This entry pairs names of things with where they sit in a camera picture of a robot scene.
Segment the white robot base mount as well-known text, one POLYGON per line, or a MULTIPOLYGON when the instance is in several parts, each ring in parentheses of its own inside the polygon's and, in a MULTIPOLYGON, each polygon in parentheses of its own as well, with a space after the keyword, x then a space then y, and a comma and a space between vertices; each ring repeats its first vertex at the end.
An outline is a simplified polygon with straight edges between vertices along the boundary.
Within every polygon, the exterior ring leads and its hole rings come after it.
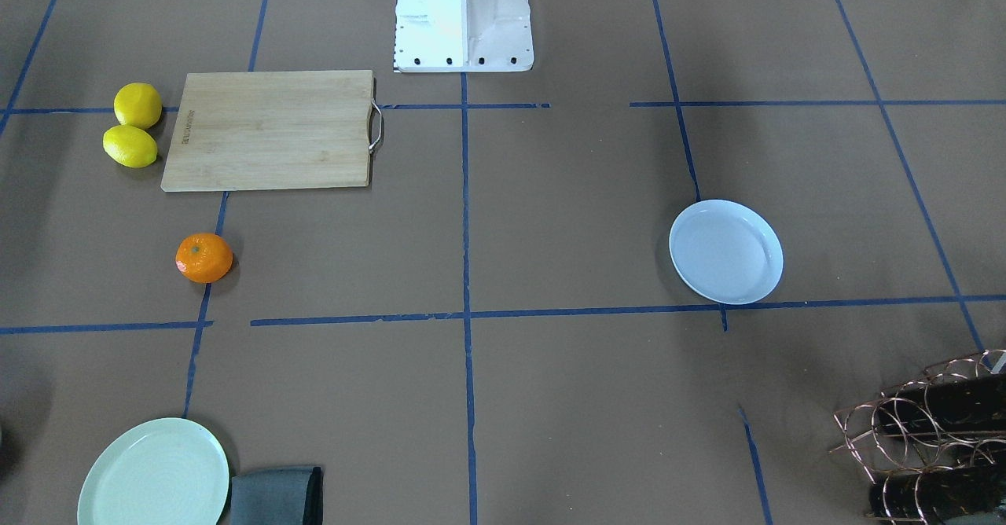
POLYGON ((528 72, 534 62, 529 0, 395 2, 395 72, 528 72))

